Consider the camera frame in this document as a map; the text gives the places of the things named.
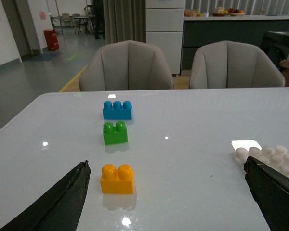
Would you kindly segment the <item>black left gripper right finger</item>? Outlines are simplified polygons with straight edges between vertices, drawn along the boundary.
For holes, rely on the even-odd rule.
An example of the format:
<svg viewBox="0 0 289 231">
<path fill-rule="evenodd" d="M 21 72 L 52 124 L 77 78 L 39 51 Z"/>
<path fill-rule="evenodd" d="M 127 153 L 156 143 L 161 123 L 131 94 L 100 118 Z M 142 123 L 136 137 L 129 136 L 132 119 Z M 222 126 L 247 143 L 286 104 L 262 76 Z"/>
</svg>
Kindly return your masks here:
<svg viewBox="0 0 289 231">
<path fill-rule="evenodd" d="M 289 178 L 249 156 L 245 180 L 270 230 L 289 231 Z"/>
</svg>

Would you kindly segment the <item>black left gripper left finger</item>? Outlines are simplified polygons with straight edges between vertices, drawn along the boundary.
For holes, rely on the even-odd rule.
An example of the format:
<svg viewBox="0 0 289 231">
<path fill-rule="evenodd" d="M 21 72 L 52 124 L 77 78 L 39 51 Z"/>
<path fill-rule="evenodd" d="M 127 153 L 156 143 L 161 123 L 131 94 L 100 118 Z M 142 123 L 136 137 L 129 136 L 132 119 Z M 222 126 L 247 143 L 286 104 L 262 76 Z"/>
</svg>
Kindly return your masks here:
<svg viewBox="0 0 289 231">
<path fill-rule="evenodd" d="M 88 161 L 76 165 L 1 231 L 75 231 L 89 186 Z"/>
</svg>

